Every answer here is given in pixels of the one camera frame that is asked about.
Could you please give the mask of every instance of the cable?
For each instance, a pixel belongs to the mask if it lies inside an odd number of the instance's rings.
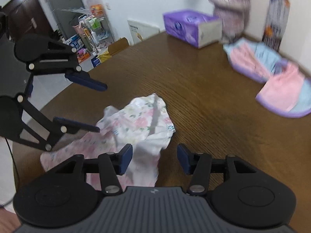
[[[11,154],[11,158],[12,158],[12,161],[13,161],[13,165],[14,165],[14,168],[15,168],[15,171],[16,171],[17,180],[18,180],[16,190],[18,190],[19,184],[20,184],[20,177],[19,177],[19,174],[18,174],[17,166],[16,166],[16,163],[15,163],[15,160],[14,160],[13,153],[12,153],[11,147],[9,145],[9,142],[7,141],[6,138],[5,138],[5,141],[7,142],[7,147],[9,148],[9,151],[10,151],[10,154]],[[4,207],[6,207],[7,205],[11,204],[12,201],[13,201],[13,198],[11,200],[9,200],[8,202],[4,203],[4,204],[0,203],[0,209],[2,209]]]

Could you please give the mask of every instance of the crumpled cloth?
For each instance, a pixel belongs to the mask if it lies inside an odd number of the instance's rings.
[[[83,154],[86,159],[97,158],[105,152],[119,152],[130,143],[133,145],[132,161],[125,174],[118,176],[122,189],[154,187],[160,151],[167,148],[175,132],[165,102],[152,94],[133,99],[122,110],[109,106],[96,126],[100,133],[88,132],[56,152],[44,152],[40,157],[44,170],[50,170],[74,154]],[[86,181],[101,190],[99,174],[87,174]]]
[[[240,39],[224,45],[233,69],[265,83],[256,100],[271,112],[288,118],[311,113],[311,80],[292,63],[263,43]]]

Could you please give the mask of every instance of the pink and blue towel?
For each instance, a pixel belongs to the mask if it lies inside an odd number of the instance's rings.
[[[311,113],[311,80],[298,65],[282,57],[263,43],[244,38],[224,45],[234,70],[265,83],[256,100],[280,116],[299,118]]]

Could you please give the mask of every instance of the door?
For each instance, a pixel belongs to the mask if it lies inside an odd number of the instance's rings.
[[[50,36],[53,30],[38,0],[11,0],[3,7],[9,18],[9,30],[13,40],[26,33]]]
[[[49,0],[59,23],[63,36],[68,39],[76,34],[72,26],[77,24],[80,13],[61,11],[61,9],[79,9],[84,7],[82,0]]]

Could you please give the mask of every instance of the ribbed gray surface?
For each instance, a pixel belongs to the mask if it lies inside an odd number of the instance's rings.
[[[76,225],[38,229],[22,225],[16,233],[293,233],[287,226],[249,230],[220,219],[205,199],[188,196],[181,188],[129,187],[118,197],[106,197],[98,209]]]

